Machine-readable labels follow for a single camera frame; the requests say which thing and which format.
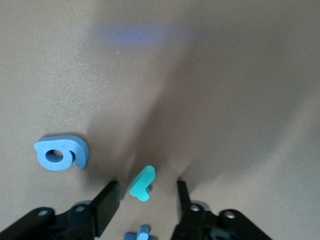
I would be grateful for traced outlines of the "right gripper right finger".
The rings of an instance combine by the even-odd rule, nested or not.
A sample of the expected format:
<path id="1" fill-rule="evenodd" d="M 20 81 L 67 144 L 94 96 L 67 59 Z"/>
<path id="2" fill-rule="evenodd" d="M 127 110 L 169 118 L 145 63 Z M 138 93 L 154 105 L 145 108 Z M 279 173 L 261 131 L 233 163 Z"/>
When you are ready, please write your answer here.
<path id="1" fill-rule="evenodd" d="M 212 240 L 211 233 L 217 217 L 201 204 L 191 201 L 185 181 L 178 180 L 176 187 L 179 221 L 173 230 L 171 239 Z"/>

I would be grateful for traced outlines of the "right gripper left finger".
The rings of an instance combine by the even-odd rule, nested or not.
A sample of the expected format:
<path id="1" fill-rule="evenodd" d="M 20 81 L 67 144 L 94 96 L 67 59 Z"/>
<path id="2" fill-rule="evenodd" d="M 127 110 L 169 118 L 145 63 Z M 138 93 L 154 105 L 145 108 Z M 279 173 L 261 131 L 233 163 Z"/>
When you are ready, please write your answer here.
<path id="1" fill-rule="evenodd" d="M 120 183 L 110 181 L 90 202 L 68 211 L 66 240 L 94 240 L 101 237 L 120 206 Z"/>

